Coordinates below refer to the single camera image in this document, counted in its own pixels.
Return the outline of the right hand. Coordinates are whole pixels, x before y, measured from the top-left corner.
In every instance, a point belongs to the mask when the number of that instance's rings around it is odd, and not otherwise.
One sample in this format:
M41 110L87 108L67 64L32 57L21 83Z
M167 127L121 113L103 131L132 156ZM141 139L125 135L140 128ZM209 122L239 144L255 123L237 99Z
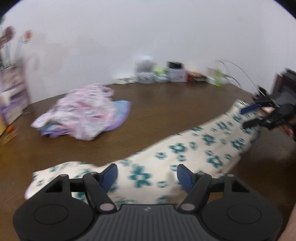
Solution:
M295 116L293 119L289 120L288 123L285 123L282 128L284 132L291 137L295 141L295 126L296 126L296 119Z

